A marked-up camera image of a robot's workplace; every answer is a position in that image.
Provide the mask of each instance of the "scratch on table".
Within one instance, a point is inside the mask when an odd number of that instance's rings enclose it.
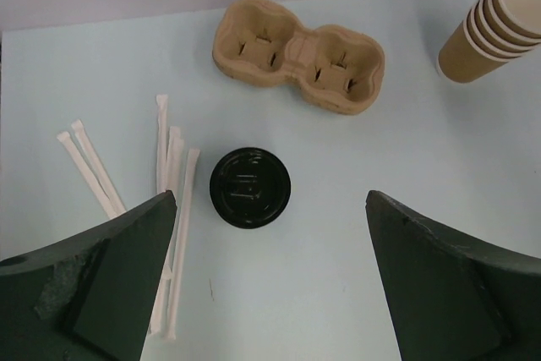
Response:
[[[214,292],[212,291],[212,281],[209,278],[209,287],[210,287],[210,297],[212,298],[212,302],[214,302]]]

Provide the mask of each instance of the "pile of straws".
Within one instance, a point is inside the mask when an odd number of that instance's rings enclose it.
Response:
[[[182,165],[184,140],[181,139],[179,127],[169,128],[169,140],[167,141],[167,95],[156,97],[158,105],[158,146],[156,163],[156,192],[158,194],[171,190],[178,202],[178,187]],[[126,212],[123,202],[118,196],[111,179],[107,175],[99,156],[90,142],[85,131],[83,122],[76,120],[71,125],[75,138],[79,142],[79,149],[72,141],[69,132],[60,133],[57,138],[64,145],[74,160],[75,165],[88,183],[94,196],[98,199],[101,207],[109,219],[113,219]],[[194,188],[194,175],[200,150],[190,148],[180,211],[177,212],[175,227],[172,232],[171,242],[167,250],[167,256],[161,273],[160,285],[156,294],[152,316],[150,317],[149,334],[155,335],[161,331],[163,313],[166,308],[167,298],[167,328],[166,339],[176,339],[178,303],[180,300],[180,287],[182,281],[184,252],[189,229],[189,211],[192,202],[192,190]]]

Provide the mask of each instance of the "stack of paper cups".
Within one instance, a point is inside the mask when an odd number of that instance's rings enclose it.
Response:
[[[478,0],[441,48],[437,67],[467,83],[541,43],[541,0]]]

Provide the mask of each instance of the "round black lid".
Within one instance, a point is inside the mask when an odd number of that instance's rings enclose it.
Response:
[[[241,148],[224,156],[210,177],[210,198],[223,220],[240,228],[262,227],[286,208],[291,181],[268,151]]]

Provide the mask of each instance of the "white table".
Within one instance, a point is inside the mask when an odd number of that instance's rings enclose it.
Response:
[[[310,106],[293,88],[229,79],[210,50],[223,10],[3,35],[2,258],[106,220],[56,134],[81,118],[127,207],[155,187],[157,93],[202,150],[178,340],[143,360],[400,359],[364,200],[379,189],[476,237],[541,256],[541,55],[468,86],[434,69],[475,0],[288,3],[307,25],[337,23],[386,52],[379,99],[356,117]],[[244,231],[208,193],[241,146],[287,166],[292,198]],[[214,300],[210,295],[210,281]]]

